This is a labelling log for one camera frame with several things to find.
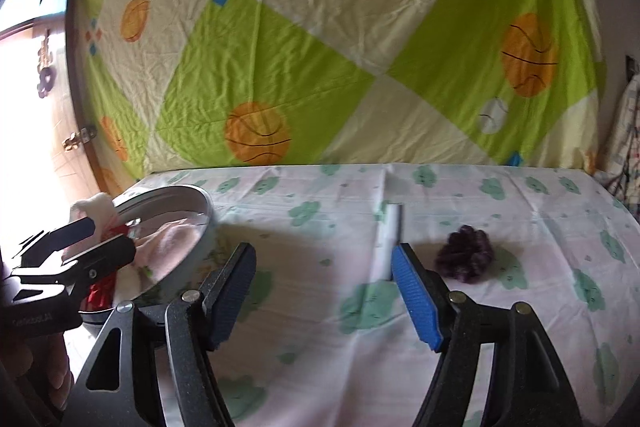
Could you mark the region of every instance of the purple scrunchie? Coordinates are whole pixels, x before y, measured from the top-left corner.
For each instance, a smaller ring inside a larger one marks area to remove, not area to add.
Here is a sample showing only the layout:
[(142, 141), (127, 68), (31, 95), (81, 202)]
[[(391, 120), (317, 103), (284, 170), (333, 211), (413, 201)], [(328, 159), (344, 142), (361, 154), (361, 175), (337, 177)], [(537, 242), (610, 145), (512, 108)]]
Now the purple scrunchie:
[(494, 248), (483, 230), (463, 225), (449, 235), (436, 257), (436, 271), (443, 277), (474, 282), (494, 260)]

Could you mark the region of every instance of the metal bowl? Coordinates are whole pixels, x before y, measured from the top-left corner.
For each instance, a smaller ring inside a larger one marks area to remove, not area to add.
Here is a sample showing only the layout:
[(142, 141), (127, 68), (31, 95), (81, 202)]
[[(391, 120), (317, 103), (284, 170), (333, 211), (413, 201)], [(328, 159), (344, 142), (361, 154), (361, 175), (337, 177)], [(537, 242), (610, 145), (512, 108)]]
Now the metal bowl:
[[(189, 283), (194, 272), (215, 248), (216, 219), (209, 195), (193, 185), (172, 185), (139, 194), (119, 204), (116, 210), (120, 216), (119, 225), (138, 218), (143, 223), (158, 218), (162, 214), (168, 214), (165, 223), (194, 214), (206, 216), (202, 235), (187, 256), (164, 279), (134, 299), (134, 302), (151, 304), (148, 299), (145, 299), (145, 295), (153, 292), (154, 295), (159, 295), (160, 302), (169, 302)], [(94, 333), (96, 329), (99, 331), (112, 311), (113, 308), (109, 308), (99, 312), (80, 312), (80, 315), (85, 325), (95, 327), (88, 328)]]

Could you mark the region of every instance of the patterned fabric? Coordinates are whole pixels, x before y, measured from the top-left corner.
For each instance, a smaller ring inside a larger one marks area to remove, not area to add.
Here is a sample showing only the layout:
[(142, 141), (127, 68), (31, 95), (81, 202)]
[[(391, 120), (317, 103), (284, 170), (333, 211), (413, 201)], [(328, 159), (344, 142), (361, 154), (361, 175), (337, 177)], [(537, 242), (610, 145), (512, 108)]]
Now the patterned fabric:
[[(228, 343), (210, 357), (240, 426), (411, 425), (438, 356), (419, 342), (381, 247), (389, 203), (423, 264), (461, 225), (495, 262), (447, 280), (482, 304), (532, 304), (582, 415), (604, 425), (640, 373), (640, 226), (581, 171), (445, 165), (193, 169), (153, 174), (116, 203), (194, 184), (212, 196), (222, 263), (241, 241), (257, 273)], [(484, 346), (469, 426), (489, 383)], [(168, 417), (177, 406), (169, 399)]]
[(640, 221), (640, 75), (620, 100), (618, 117), (595, 178)]
[(79, 6), (98, 154), (122, 188), (116, 163), (581, 168), (596, 150), (594, 0)]

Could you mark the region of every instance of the basketball print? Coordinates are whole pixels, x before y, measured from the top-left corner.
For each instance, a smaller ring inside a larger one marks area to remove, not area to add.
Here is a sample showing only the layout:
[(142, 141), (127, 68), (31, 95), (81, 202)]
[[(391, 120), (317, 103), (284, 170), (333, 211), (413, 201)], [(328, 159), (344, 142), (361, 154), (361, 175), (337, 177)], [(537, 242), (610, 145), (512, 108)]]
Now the basketball print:
[(287, 154), (291, 137), (286, 120), (275, 107), (245, 102), (226, 119), (225, 140), (241, 162), (273, 165)]
[(129, 152), (115, 122), (108, 116), (104, 116), (100, 119), (100, 124), (107, 135), (109, 147), (113, 149), (120, 161), (126, 162), (129, 159)]
[(517, 94), (532, 98), (545, 90), (558, 68), (558, 46), (535, 13), (517, 17), (502, 41), (504, 76)]
[(122, 14), (120, 35), (127, 42), (136, 42), (146, 26), (149, 0), (131, 0)]
[(596, 158), (597, 154), (593, 150), (588, 150), (584, 154), (584, 171), (590, 176), (596, 173)]
[(104, 182), (107, 184), (107, 190), (109, 191), (109, 195), (112, 198), (115, 198), (121, 195), (124, 190), (120, 187), (120, 184), (116, 181), (116, 176), (110, 169), (100, 169), (102, 171), (102, 177), (104, 178)]

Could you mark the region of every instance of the pink cloth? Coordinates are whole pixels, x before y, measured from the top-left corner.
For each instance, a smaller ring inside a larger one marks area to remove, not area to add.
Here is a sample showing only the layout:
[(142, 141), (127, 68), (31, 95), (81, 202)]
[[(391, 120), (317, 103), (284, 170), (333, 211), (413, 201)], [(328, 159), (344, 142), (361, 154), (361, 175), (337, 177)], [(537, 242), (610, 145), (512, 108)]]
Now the pink cloth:
[(180, 264), (201, 233), (201, 227), (191, 219), (164, 223), (156, 232), (135, 240), (133, 264), (155, 284)]

